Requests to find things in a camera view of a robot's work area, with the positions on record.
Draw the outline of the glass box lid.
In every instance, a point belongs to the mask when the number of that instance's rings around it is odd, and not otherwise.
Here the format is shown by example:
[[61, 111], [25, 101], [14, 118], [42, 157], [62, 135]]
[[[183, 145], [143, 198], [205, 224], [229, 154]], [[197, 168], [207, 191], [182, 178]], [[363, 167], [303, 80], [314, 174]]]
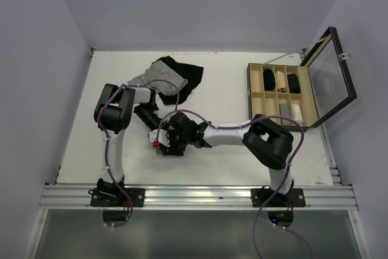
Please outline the glass box lid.
[[307, 127], [318, 127], [357, 99], [349, 58], [337, 29], [328, 27], [297, 67]]

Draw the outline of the black rolled underwear left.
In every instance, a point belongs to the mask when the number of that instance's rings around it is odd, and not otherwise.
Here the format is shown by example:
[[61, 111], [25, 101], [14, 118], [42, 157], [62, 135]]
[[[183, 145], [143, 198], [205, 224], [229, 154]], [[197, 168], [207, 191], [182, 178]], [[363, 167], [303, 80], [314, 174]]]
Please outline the black rolled underwear left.
[[263, 82], [265, 91], [273, 91], [276, 87], [275, 75], [270, 69], [263, 70]]

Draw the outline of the aluminium mounting rail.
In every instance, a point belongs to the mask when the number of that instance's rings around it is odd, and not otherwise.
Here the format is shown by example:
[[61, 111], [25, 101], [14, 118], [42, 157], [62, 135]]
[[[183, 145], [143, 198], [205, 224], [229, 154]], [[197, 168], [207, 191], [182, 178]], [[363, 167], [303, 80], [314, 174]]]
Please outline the aluminium mounting rail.
[[[89, 209], [91, 184], [45, 186], [40, 209]], [[252, 206], [250, 190], [260, 186], [130, 186], [145, 189], [145, 210], [257, 210]], [[267, 207], [268, 210], [356, 210], [355, 194], [350, 186], [306, 186], [306, 207]], [[123, 207], [94, 207], [119, 210]]]

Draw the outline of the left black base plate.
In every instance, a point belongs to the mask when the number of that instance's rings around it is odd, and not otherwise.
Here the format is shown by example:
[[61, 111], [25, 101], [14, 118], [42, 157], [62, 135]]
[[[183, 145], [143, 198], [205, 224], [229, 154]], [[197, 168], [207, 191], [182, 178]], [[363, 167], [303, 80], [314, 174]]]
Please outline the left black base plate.
[[117, 190], [114, 194], [100, 192], [97, 188], [90, 189], [90, 205], [92, 207], [143, 207], [145, 200], [145, 189], [124, 188], [126, 195]]

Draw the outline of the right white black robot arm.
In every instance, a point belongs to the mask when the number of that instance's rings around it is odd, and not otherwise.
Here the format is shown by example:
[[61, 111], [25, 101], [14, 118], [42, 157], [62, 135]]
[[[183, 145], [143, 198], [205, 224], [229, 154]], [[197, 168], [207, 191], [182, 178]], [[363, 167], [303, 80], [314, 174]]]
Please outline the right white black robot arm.
[[287, 170], [287, 159], [292, 151], [293, 135], [272, 121], [264, 119], [255, 124], [213, 125], [200, 124], [178, 112], [167, 122], [168, 138], [176, 155], [182, 155], [186, 146], [198, 149], [217, 146], [244, 146], [269, 169], [270, 199], [283, 206], [292, 198], [293, 178]]

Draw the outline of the wooden compartment box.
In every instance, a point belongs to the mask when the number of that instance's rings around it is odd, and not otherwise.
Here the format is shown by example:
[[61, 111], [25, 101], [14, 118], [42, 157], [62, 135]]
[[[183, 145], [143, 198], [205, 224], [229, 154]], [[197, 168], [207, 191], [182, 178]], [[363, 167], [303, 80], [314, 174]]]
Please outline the wooden compartment box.
[[[275, 75], [276, 71], [281, 71], [286, 76], [287, 89], [285, 92], [278, 92], [276, 87], [273, 91], [264, 90], [263, 70], [270, 69]], [[289, 92], [287, 75], [294, 73], [298, 76], [301, 88], [300, 94]], [[319, 117], [318, 108], [313, 94], [312, 81], [310, 73], [305, 66], [286, 66], [274, 64], [255, 64], [250, 63], [247, 66], [247, 98], [248, 115], [252, 119], [257, 114], [262, 115], [280, 115], [279, 104], [287, 103], [290, 106], [292, 118], [291, 103], [299, 104], [303, 113], [304, 129], [318, 127], [322, 121]]]

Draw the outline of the striped grey underwear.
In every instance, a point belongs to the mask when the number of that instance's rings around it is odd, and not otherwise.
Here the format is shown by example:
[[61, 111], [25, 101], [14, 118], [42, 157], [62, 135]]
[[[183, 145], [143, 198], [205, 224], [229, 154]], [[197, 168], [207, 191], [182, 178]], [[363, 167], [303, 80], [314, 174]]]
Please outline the striped grey underwear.
[[127, 82], [129, 86], [143, 86], [167, 96], [177, 95], [188, 80], [176, 73], [163, 61], [154, 62], [144, 73]]

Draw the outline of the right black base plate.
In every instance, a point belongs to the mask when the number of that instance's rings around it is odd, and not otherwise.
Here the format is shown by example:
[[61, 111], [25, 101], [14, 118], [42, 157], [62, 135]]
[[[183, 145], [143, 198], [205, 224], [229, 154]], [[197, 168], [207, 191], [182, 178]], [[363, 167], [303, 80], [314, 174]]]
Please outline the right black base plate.
[[[268, 187], [254, 188], [250, 190], [253, 207], [261, 207], [273, 194]], [[304, 192], [301, 188], [293, 188], [286, 195], [276, 194], [264, 207], [306, 207]]]

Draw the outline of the white rolled underwear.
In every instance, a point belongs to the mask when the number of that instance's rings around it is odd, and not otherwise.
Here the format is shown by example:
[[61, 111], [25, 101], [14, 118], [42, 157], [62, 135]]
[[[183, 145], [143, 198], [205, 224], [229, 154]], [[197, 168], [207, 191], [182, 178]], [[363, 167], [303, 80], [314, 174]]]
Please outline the white rolled underwear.
[[291, 103], [294, 120], [300, 125], [303, 124], [303, 113], [299, 104]]

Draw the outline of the beige rolled underwear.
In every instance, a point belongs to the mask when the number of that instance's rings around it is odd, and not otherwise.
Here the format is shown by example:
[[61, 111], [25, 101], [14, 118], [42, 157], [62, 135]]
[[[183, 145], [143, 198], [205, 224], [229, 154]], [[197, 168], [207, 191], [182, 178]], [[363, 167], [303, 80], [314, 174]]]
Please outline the beige rolled underwear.
[[278, 92], [285, 92], [287, 89], [286, 76], [281, 71], [275, 72], [276, 77], [276, 89]]

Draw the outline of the grey rolled underwear in box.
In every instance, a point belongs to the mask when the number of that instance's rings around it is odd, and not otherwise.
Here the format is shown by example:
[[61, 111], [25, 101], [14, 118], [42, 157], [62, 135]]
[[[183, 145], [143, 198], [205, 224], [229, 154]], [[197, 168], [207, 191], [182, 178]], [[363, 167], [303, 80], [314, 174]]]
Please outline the grey rolled underwear in box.
[[287, 117], [287, 119], [281, 118], [281, 124], [284, 125], [292, 125], [292, 122], [290, 119], [292, 118], [290, 106], [287, 103], [280, 103], [279, 104], [279, 113], [281, 116]]

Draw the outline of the black rolled underwear right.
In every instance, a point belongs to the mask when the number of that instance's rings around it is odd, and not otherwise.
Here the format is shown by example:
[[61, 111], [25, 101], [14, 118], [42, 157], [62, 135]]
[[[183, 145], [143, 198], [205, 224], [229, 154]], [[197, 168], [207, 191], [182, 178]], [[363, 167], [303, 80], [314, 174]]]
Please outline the black rolled underwear right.
[[287, 81], [289, 85], [289, 92], [293, 94], [300, 94], [301, 88], [299, 84], [298, 76], [294, 73], [287, 75]]

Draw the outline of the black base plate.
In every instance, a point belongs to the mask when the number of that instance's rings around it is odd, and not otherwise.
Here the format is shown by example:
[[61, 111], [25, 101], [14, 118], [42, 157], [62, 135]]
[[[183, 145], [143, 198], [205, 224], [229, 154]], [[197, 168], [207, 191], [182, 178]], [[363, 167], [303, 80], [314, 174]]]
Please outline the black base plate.
[[143, 207], [145, 200], [145, 189], [124, 188], [126, 195], [117, 190], [114, 194], [100, 192], [97, 188], [90, 189], [90, 205], [92, 207]]
[[[268, 187], [254, 188], [250, 190], [253, 207], [261, 207], [273, 194]], [[306, 207], [304, 192], [301, 188], [293, 188], [286, 195], [276, 194], [264, 207]]]

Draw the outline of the black rolled underwear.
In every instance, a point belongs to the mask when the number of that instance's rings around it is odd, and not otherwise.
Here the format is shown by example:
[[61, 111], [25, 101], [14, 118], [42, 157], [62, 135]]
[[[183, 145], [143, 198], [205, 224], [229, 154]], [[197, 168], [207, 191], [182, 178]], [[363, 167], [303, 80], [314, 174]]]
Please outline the black rolled underwear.
[[287, 75], [287, 81], [289, 85], [289, 92], [293, 94], [300, 94], [301, 88], [299, 84], [298, 76], [294, 73]]
[[275, 75], [270, 69], [263, 70], [263, 82], [265, 91], [273, 91], [276, 87]]

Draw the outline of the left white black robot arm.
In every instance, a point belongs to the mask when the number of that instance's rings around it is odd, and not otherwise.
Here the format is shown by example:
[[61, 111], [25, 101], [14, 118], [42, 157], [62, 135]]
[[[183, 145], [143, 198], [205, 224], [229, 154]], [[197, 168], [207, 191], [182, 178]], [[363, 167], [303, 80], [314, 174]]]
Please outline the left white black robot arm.
[[101, 92], [94, 119], [102, 132], [104, 152], [96, 188], [112, 206], [121, 205], [126, 198], [122, 147], [132, 114], [135, 113], [150, 130], [155, 130], [161, 121], [155, 114], [157, 110], [153, 89], [106, 84]]

